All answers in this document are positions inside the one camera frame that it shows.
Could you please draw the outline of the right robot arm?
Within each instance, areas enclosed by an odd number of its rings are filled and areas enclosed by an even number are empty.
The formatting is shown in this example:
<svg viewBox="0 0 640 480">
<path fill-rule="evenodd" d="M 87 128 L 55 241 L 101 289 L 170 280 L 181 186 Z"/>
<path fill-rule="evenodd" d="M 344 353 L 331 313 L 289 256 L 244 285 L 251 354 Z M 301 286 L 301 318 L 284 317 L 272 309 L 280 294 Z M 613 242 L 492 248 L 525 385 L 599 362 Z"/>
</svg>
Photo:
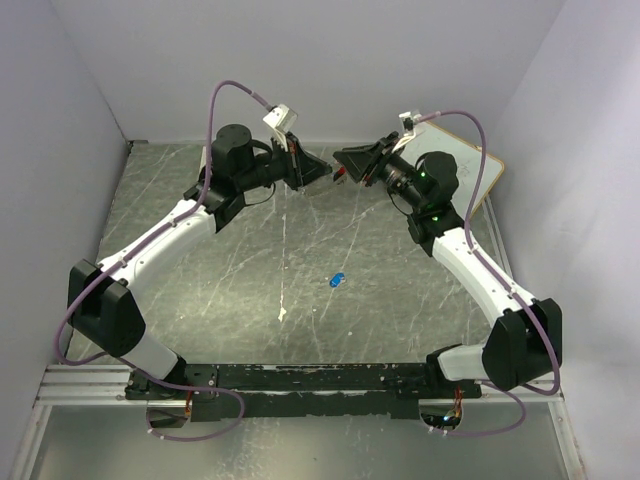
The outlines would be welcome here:
<svg viewBox="0 0 640 480">
<path fill-rule="evenodd" d="M 434 353 L 436 365 L 424 374 L 426 390 L 443 398 L 462 380 L 489 381 L 503 391 L 533 390 L 534 380 L 551 374 L 553 385 L 547 392 L 555 394 L 562 360 L 559 305 L 520 287 L 475 240 L 452 203 L 459 186 L 454 156 L 427 152 L 411 165 L 398 143 L 398 134 L 391 133 L 374 144 L 346 147 L 333 157 L 353 181 L 381 183 L 389 195 L 409 205 L 406 220 L 412 240 L 457 278 L 491 327 L 482 343 Z"/>
</svg>

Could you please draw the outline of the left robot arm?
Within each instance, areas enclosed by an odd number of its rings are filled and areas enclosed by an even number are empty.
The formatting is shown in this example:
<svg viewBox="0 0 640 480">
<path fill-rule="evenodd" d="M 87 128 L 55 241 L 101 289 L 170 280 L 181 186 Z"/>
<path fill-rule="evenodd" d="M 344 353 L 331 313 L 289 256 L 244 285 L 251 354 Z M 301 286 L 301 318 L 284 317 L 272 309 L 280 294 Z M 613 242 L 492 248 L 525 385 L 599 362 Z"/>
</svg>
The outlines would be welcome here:
<svg viewBox="0 0 640 480">
<path fill-rule="evenodd" d="M 264 143 L 240 124 L 221 128 L 204 154 L 198 182 L 162 220 L 99 264 L 77 263 L 69 278 L 68 324 L 103 354 L 149 374 L 165 399 L 184 392 L 186 362 L 146 326 L 138 302 L 149 281 L 228 225 L 247 207 L 246 192 L 279 181 L 298 190 L 332 172 L 294 134 Z"/>
</svg>

